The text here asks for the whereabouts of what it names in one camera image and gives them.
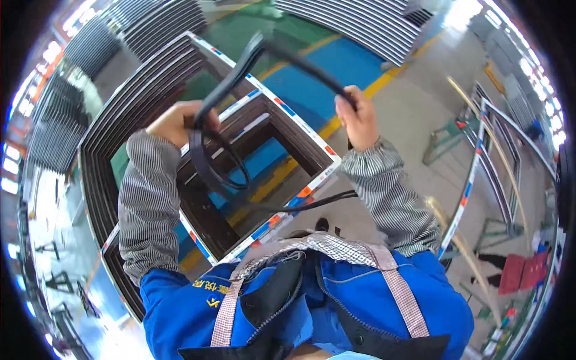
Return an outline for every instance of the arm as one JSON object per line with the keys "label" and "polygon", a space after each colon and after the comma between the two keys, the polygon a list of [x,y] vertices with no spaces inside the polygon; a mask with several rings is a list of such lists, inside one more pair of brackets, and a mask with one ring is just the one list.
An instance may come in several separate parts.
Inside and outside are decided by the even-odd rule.
{"label": "arm", "polygon": [[368,208],[379,231],[404,256],[432,249],[438,224],[418,193],[410,186],[404,161],[383,139],[364,151],[352,150],[341,169]]}
{"label": "arm", "polygon": [[[124,271],[137,286],[153,268],[178,271],[178,241],[173,231],[180,208],[176,168],[180,148],[188,141],[184,117],[194,115],[199,107],[200,101],[176,103],[146,131],[128,139],[130,163],[118,200],[119,248]],[[216,128],[218,116],[212,111],[209,117],[209,124]],[[181,286],[182,276],[172,274]]]}
{"label": "arm", "polygon": [[336,112],[354,146],[344,156],[342,171],[395,250],[412,256],[432,249],[440,234],[434,216],[410,186],[398,151],[378,137],[372,103],[355,86],[346,90],[358,110],[354,112],[348,103],[336,99]]}

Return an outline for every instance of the striped sleeve cover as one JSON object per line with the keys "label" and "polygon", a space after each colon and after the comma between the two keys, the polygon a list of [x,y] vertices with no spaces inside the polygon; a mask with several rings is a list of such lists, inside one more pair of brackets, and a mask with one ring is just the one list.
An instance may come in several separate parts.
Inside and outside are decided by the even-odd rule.
{"label": "striped sleeve cover", "polygon": [[[179,219],[180,151],[145,131],[133,134],[126,149],[130,163],[119,194],[119,248],[124,271],[139,286],[152,268],[178,271],[173,229]],[[411,256],[432,249],[439,228],[408,184],[403,165],[392,144],[381,139],[365,151],[348,152],[341,169],[394,249]]]}
{"label": "striped sleeve cover", "polygon": [[433,250],[440,229],[403,167],[394,145],[382,138],[364,151],[349,151],[340,166],[389,245],[412,256]]}
{"label": "striped sleeve cover", "polygon": [[119,249],[124,271],[139,286],[152,268],[178,271],[173,229],[180,209],[180,150],[144,130],[130,136],[126,150],[130,163],[118,197]]}

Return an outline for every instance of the black cable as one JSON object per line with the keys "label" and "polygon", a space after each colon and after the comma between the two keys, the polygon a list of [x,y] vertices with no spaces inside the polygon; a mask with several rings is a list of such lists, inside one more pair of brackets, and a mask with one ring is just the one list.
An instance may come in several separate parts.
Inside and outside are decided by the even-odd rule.
{"label": "black cable", "polygon": [[257,211],[266,211],[269,213],[297,213],[299,211],[310,210],[316,207],[324,206],[342,199],[356,198],[358,194],[354,190],[348,190],[339,192],[338,194],[329,196],[324,199],[320,199],[310,204],[300,205],[300,206],[285,206],[278,207],[273,205],[267,205],[262,203],[248,203],[248,206]]}
{"label": "black cable", "polygon": [[[356,110],[356,103],[354,102],[354,99],[344,91],[336,79],[324,73],[316,66],[310,64],[305,59],[291,54],[290,52],[287,52],[284,49],[277,47],[273,43],[267,41],[264,39],[262,34],[256,34],[240,55],[240,59],[238,60],[238,63],[234,69],[232,69],[232,71],[224,78],[224,80],[222,80],[222,82],[218,84],[218,86],[216,86],[216,88],[202,101],[202,105],[198,109],[196,115],[193,118],[184,118],[184,124],[190,128],[188,134],[190,160],[194,164],[197,174],[200,175],[204,183],[206,183],[213,191],[219,193],[228,200],[230,199],[230,192],[225,187],[235,190],[245,190],[250,185],[250,175],[240,156],[236,153],[236,151],[234,151],[234,149],[232,149],[231,144],[219,133],[207,128],[206,119],[211,109],[214,108],[220,101],[222,101],[225,96],[227,96],[232,91],[232,89],[246,77],[252,66],[256,63],[264,51],[269,51],[276,57],[282,58],[294,64],[297,68],[304,71],[305,73],[316,77],[336,94],[345,98],[350,103],[352,108]],[[223,151],[227,151],[230,154],[232,161],[244,175],[244,184],[233,181],[229,175],[223,174],[216,169],[212,156],[204,142],[206,138],[211,139],[216,145],[219,145]],[[351,148],[350,140],[348,140],[348,148]],[[356,196],[358,195],[354,192],[354,190],[352,190],[344,191],[314,203],[302,206],[279,207],[250,202],[247,204],[247,206],[257,211],[267,211],[271,213],[293,213],[297,211],[313,209],[315,207],[326,205],[334,201],[353,198]]]}

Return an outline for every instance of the left hand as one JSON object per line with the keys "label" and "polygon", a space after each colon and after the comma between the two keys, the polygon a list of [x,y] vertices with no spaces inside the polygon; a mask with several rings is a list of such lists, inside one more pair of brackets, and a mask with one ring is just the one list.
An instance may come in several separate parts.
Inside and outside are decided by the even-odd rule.
{"label": "left hand", "polygon": [[[200,100],[178,101],[156,119],[147,129],[150,135],[166,139],[178,149],[188,143],[188,131],[184,128],[184,117],[194,116],[202,102]],[[214,109],[208,113],[206,125],[218,131],[220,121]]]}

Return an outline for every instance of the green floor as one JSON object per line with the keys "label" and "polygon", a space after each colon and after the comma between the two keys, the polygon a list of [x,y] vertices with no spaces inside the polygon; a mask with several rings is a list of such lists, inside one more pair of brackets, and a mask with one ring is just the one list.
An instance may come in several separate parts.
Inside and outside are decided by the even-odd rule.
{"label": "green floor", "polygon": [[[248,5],[216,20],[208,25],[208,28],[203,33],[198,35],[218,48],[230,59],[238,61],[242,50],[258,31],[268,38],[272,38],[284,49],[293,52],[306,49],[312,44],[336,34],[326,28],[291,15],[278,17],[277,12],[270,6],[269,1],[265,0]],[[265,75],[269,69],[279,62],[280,59],[265,54],[256,62],[251,74],[262,81],[264,80],[262,75]],[[203,99],[217,84],[217,80],[210,74],[200,73],[187,83],[187,88],[180,100]],[[122,146],[116,152],[111,164],[116,184],[120,187],[124,171],[128,165],[125,146]]]}

